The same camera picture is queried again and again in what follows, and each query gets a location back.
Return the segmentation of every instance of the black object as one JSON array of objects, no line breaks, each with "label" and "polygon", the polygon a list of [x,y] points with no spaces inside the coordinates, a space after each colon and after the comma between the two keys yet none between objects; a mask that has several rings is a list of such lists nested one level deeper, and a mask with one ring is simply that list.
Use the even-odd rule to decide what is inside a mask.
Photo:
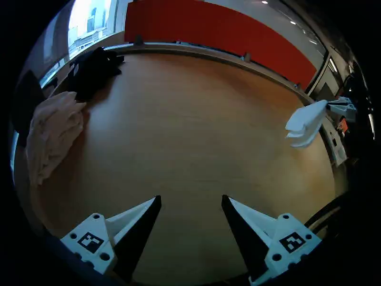
[{"label": "black object", "polygon": [[148,210],[114,247],[118,257],[114,272],[127,283],[131,281],[160,209],[161,196],[157,195]]},{"label": "black object", "polygon": [[265,257],[269,248],[245,222],[232,205],[229,197],[225,194],[222,195],[221,206],[245,261],[251,280],[254,281],[268,269]]},{"label": "black object", "polygon": [[40,83],[32,71],[22,77],[13,96],[10,118],[14,129],[19,133],[18,144],[25,147],[29,134],[30,121],[37,105],[45,100]]},{"label": "black object", "polygon": [[76,100],[89,102],[94,93],[105,86],[107,79],[121,74],[118,65],[124,60],[114,51],[105,51],[99,47],[79,56],[68,74],[68,90],[76,92]]}]

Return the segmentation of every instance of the red wall panel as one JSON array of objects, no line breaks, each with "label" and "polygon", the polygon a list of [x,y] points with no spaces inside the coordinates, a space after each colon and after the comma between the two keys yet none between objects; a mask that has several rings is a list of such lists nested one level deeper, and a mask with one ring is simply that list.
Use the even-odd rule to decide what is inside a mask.
[{"label": "red wall panel", "polygon": [[185,41],[251,59],[306,88],[316,69],[289,41],[237,11],[196,0],[140,0],[128,4],[124,40]]}]

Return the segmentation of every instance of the window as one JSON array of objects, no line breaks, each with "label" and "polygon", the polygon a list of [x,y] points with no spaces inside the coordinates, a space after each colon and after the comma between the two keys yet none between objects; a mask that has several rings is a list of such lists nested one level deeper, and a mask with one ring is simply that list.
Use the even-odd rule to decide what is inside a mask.
[{"label": "window", "polygon": [[68,32],[69,58],[114,32],[109,17],[111,0],[76,0],[71,10]]},{"label": "window", "polygon": [[44,75],[44,77],[40,80],[40,86],[43,88],[45,84],[47,84],[53,76],[58,72],[58,70],[64,66],[66,63],[66,59],[62,58],[58,63],[56,63],[48,72]]}]

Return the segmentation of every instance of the towel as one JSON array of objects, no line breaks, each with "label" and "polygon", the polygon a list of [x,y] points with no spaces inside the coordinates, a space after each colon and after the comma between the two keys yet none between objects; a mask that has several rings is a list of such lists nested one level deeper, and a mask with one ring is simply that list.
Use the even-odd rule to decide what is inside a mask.
[{"label": "towel", "polygon": [[75,92],[63,92],[43,101],[34,110],[26,146],[33,186],[50,176],[83,130],[80,111],[86,103],[77,103],[75,97]]}]

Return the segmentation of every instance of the screw hole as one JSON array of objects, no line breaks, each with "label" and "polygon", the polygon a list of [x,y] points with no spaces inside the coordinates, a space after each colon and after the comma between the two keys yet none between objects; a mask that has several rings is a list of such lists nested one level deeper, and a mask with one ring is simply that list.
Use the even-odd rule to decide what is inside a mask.
[{"label": "screw hole", "polygon": [[280,254],[274,254],[273,256],[272,256],[272,259],[274,260],[274,261],[279,261],[279,260],[281,260],[282,259],[282,256],[280,255]]},{"label": "screw hole", "polygon": [[296,263],[291,262],[291,263],[289,264],[289,266],[288,266],[288,269],[294,268],[295,265],[296,265]]},{"label": "screw hole", "polygon": [[94,268],[94,264],[91,261],[86,261],[85,264],[90,266],[91,268]]},{"label": "screw hole", "polygon": [[107,253],[101,253],[100,256],[99,256],[102,260],[104,261],[107,261],[110,259],[110,255],[108,255]]}]

